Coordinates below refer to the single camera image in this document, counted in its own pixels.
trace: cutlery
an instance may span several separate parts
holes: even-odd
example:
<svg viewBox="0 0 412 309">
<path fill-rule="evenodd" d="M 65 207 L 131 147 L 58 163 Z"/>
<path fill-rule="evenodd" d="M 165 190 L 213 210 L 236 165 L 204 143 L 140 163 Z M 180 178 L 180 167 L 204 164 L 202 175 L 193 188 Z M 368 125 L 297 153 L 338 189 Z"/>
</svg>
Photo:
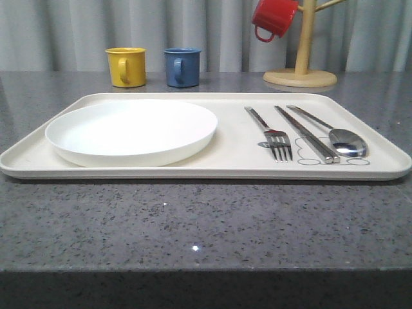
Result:
<svg viewBox="0 0 412 309">
<path fill-rule="evenodd" d="M 264 129 L 266 140 L 269 148 L 273 153 L 276 162 L 293 161 L 292 148 L 288 135 L 283 131 L 273 130 L 260 117 L 260 115 L 250 106 L 245 106 L 245 109 L 259 122 Z"/>
<path fill-rule="evenodd" d="M 330 142 L 340 155 L 347 156 L 349 158 L 364 158 L 367 155 L 368 145 L 358 134 L 346 129 L 336 129 L 297 106 L 287 105 L 287 108 L 290 108 L 292 111 L 295 111 L 296 113 L 303 114 L 311 118 L 312 120 L 320 123 L 322 126 L 325 126 L 328 129 L 330 129 Z"/>
<path fill-rule="evenodd" d="M 275 109 L 283 115 L 286 120 L 292 125 L 297 134 L 312 148 L 313 151 L 323 160 L 326 164 L 339 163 L 340 158 L 335 151 L 331 150 L 328 146 L 322 143 L 315 135 L 313 135 L 307 128 L 302 126 L 295 118 L 290 116 L 283 108 L 274 106 Z"/>
</svg>

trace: white plate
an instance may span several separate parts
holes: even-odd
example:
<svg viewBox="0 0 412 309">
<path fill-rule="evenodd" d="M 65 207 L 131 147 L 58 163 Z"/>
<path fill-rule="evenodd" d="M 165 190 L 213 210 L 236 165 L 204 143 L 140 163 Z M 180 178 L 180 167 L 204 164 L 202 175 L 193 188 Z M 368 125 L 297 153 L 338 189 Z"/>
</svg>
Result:
<svg viewBox="0 0 412 309">
<path fill-rule="evenodd" d="M 46 139 L 85 167 L 161 166 L 188 158 L 211 140 L 218 119 L 178 100 L 112 100 L 52 121 Z"/>
</svg>

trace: mug handle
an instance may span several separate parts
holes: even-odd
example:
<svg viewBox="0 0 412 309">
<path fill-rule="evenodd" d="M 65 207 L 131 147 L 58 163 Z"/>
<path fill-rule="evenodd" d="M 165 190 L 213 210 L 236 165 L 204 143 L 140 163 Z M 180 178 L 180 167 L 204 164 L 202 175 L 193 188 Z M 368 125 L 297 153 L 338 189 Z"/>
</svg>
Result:
<svg viewBox="0 0 412 309">
<path fill-rule="evenodd" d="M 120 79 L 125 84 L 129 84 L 129 79 L 127 78 L 126 64 L 127 64 L 127 59 L 126 58 L 120 58 L 118 60 L 118 70 L 119 70 L 119 74 L 120 74 Z"/>
<path fill-rule="evenodd" d="M 182 58 L 176 58 L 174 60 L 174 77 L 175 79 L 182 83 L 182 70 L 183 69 L 183 59 Z"/>
<path fill-rule="evenodd" d="M 256 25 L 255 25 L 255 35 L 256 35 L 256 37 L 257 37 L 260 41 L 265 42 L 265 43 L 269 43 L 269 42 L 270 42 L 271 40 L 273 40 L 273 38 L 275 37 L 275 34 L 272 33 L 272 35 L 271 35 L 268 39 L 262 38 L 262 37 L 258 34 L 258 26 L 256 26 Z"/>
</svg>

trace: gray countertop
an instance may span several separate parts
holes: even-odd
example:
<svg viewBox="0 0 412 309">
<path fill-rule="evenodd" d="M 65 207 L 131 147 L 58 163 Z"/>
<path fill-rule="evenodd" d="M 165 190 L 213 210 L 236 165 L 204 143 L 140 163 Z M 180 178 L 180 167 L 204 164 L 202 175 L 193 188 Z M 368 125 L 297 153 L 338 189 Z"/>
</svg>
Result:
<svg viewBox="0 0 412 309">
<path fill-rule="evenodd" d="M 315 92 L 412 154 L 412 74 L 342 73 L 325 89 L 262 73 L 202 73 L 198 87 L 120 89 L 102 73 L 0 73 L 0 152 L 84 95 Z M 0 175 L 3 272 L 410 270 L 412 179 L 22 181 Z"/>
</svg>

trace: blue mug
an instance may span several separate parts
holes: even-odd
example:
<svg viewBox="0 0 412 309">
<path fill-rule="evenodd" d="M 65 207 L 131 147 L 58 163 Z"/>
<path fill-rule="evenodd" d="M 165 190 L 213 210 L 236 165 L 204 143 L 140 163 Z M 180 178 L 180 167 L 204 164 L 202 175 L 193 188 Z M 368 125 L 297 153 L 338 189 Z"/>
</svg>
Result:
<svg viewBox="0 0 412 309">
<path fill-rule="evenodd" d="M 199 84 L 200 52 L 197 48 L 168 48 L 166 58 L 167 84 L 172 87 L 193 87 Z"/>
</svg>

